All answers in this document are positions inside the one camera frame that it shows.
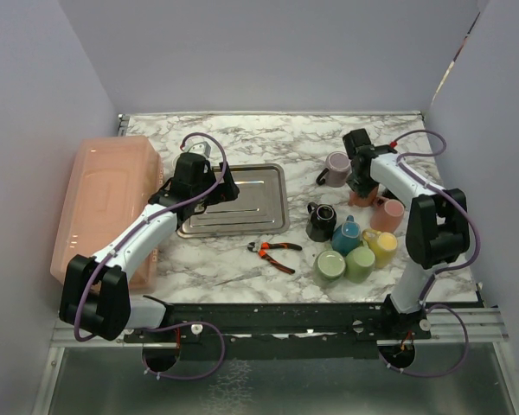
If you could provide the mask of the lilac wavy-pattern mug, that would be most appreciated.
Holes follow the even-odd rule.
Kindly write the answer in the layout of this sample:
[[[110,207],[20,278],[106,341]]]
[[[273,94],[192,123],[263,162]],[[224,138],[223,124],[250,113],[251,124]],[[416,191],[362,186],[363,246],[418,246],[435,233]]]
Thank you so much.
[[[316,185],[340,188],[346,184],[350,173],[351,164],[347,154],[341,151],[331,152],[325,159],[324,169],[316,178]]]

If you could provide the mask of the salmon pink mug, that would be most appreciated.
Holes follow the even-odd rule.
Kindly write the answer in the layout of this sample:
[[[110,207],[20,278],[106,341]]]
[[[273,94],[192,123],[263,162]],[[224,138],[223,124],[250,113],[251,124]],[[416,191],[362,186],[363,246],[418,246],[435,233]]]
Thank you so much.
[[[349,194],[348,205],[351,207],[367,208],[373,205],[375,198],[378,195],[379,186],[375,186],[367,196],[361,197],[354,191]]]

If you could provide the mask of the yellow-green faceted mug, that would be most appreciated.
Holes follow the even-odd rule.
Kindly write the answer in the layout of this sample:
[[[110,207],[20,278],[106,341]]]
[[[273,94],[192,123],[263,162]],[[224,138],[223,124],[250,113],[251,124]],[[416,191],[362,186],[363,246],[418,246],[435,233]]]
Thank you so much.
[[[173,169],[176,169],[176,166],[177,166],[177,163],[178,163],[180,157],[181,157],[181,155],[178,155],[178,156],[173,160],[173,162],[172,162],[172,167],[173,167]]]

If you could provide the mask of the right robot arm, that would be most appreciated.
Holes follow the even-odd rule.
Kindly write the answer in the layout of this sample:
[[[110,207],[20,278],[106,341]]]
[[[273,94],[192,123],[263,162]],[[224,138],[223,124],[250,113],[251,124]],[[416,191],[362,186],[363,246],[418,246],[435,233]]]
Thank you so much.
[[[381,331],[399,338],[412,325],[409,314],[421,309],[436,276],[456,270],[453,263],[470,246],[466,196],[458,188],[445,189],[407,165],[407,153],[391,144],[374,145],[364,129],[343,137],[351,164],[347,183],[354,195],[366,199],[382,185],[409,211],[406,269],[389,295],[393,309],[380,317]]]

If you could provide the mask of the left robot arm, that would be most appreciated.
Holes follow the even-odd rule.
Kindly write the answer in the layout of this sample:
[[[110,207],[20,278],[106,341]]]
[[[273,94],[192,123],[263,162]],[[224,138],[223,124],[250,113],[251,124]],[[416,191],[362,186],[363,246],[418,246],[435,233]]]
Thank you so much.
[[[160,242],[207,207],[234,201],[239,188],[227,162],[216,174],[202,155],[180,155],[174,175],[148,200],[143,212],[113,242],[67,264],[59,318],[90,336],[111,341],[126,329],[144,329],[155,341],[173,333],[168,306],[150,297],[133,299],[129,283]]]

